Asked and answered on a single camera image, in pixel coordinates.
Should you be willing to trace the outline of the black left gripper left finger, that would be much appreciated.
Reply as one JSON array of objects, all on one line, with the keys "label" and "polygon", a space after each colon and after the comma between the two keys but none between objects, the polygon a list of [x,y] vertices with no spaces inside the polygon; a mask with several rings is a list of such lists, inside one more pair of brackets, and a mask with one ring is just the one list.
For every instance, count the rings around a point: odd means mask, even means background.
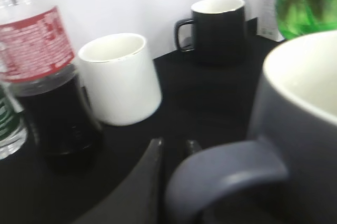
[{"label": "black left gripper left finger", "polygon": [[164,139],[152,139],[129,175],[74,223],[158,223],[163,187]]}]

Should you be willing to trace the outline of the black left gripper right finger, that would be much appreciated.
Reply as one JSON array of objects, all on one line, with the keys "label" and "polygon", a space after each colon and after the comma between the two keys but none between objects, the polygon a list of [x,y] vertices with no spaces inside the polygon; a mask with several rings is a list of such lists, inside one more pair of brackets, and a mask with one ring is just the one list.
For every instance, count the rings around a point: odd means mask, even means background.
[{"label": "black left gripper right finger", "polygon": [[186,155],[191,156],[197,152],[202,151],[202,147],[196,140],[187,140],[186,141]]}]

